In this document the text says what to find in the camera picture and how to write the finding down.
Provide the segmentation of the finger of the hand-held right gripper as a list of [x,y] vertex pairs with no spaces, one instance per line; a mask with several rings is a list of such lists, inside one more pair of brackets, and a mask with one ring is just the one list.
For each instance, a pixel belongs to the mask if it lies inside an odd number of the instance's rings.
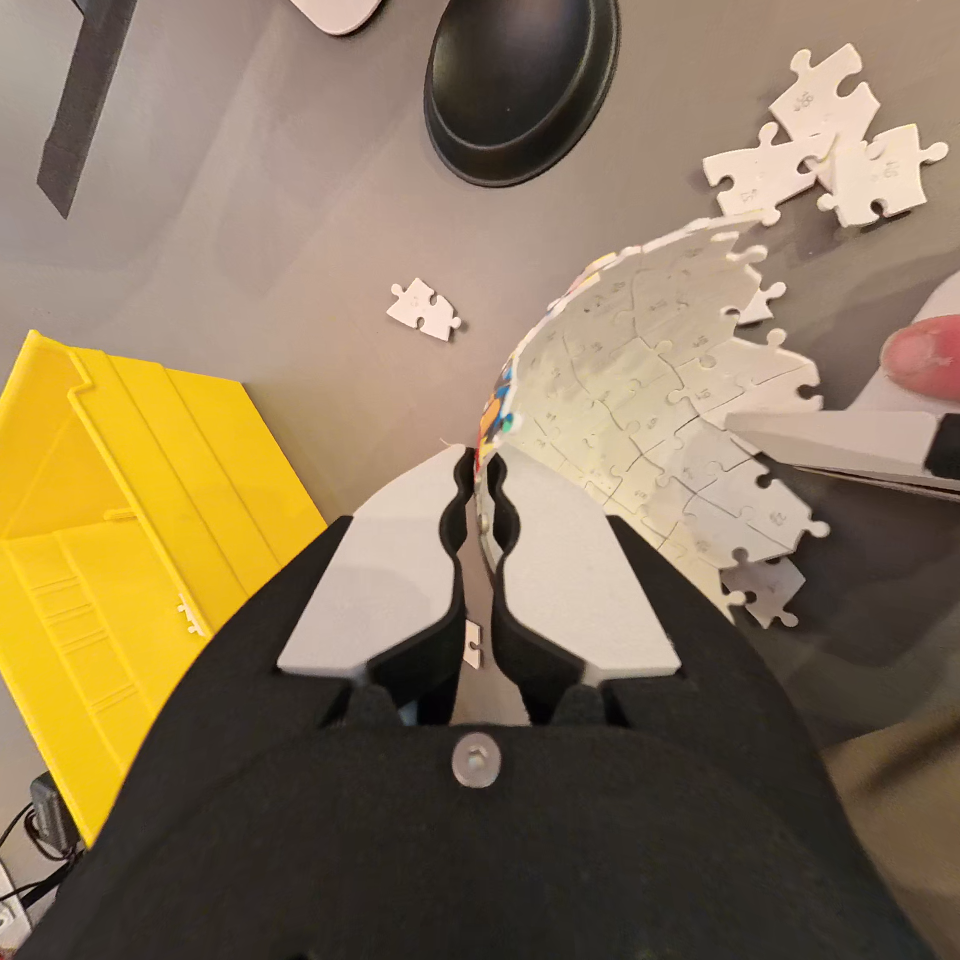
[[929,478],[932,414],[920,411],[734,413],[728,431],[796,468],[858,476]]
[[818,467],[803,466],[803,465],[797,465],[795,466],[795,469],[808,474],[818,474],[831,479],[855,482],[855,483],[864,484],[871,487],[877,487],[877,488],[889,490],[889,491],[912,494],[912,495],[925,497],[925,498],[941,499],[944,501],[959,501],[958,489],[943,488],[939,486],[927,486],[927,485],[920,485],[916,483],[902,482],[896,479],[890,480],[890,479],[883,479],[878,477],[850,474],[846,472],[823,470]]

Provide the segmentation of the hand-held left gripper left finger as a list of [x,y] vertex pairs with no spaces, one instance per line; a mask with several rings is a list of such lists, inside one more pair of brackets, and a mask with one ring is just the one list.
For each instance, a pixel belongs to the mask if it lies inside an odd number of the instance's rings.
[[355,510],[277,660],[295,676],[387,690],[409,712],[452,712],[466,640],[458,553],[472,448],[443,451]]

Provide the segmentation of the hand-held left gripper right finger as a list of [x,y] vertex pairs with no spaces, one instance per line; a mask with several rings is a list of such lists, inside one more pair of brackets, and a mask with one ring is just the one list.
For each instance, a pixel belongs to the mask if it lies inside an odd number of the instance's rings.
[[606,512],[524,452],[487,461],[495,562],[491,642],[533,724],[569,690],[672,677],[680,657]]

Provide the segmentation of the colourful puzzle ball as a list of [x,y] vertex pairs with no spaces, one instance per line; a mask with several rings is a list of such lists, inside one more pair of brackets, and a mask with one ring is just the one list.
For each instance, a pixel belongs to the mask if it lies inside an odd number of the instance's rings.
[[755,214],[700,219],[590,264],[517,345],[486,404],[476,470],[517,448],[626,522],[723,613],[720,572],[786,557],[830,526],[725,427],[735,413],[819,411],[820,375],[785,348],[738,336],[766,319],[757,265],[737,250]]

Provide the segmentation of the person's right hand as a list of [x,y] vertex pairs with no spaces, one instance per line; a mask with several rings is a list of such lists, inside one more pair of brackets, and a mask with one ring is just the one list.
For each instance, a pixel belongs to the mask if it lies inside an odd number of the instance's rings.
[[895,331],[879,366],[898,387],[940,402],[959,402],[959,315],[924,318]]

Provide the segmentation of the yellow plastic bin stack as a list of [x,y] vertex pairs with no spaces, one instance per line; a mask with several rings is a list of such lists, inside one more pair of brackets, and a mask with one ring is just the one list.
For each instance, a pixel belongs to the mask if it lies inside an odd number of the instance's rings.
[[239,382],[36,330],[1,469],[2,678],[90,847],[186,671],[327,522]]

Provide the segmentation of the small black device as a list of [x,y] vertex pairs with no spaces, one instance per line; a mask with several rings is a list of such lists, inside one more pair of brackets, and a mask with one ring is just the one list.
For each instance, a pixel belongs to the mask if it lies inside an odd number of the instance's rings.
[[64,855],[76,843],[76,828],[50,771],[30,783],[34,832],[45,846]]

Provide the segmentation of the black round stand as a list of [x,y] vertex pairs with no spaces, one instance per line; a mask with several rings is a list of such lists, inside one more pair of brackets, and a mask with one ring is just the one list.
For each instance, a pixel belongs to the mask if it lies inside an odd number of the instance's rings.
[[599,113],[620,37],[617,1],[450,1],[423,88],[439,159],[486,188],[545,173]]

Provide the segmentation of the black flat mat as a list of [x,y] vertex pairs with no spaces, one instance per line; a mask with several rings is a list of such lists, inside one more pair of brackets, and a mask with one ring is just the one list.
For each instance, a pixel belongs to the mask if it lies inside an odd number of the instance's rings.
[[74,6],[81,23],[36,177],[63,219],[73,207],[138,2],[75,1]]

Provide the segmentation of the white rounded object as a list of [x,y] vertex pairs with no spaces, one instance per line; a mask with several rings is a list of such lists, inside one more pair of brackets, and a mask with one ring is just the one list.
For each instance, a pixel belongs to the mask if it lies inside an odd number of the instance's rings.
[[362,30],[384,1],[291,1],[293,6],[324,34],[342,38]]

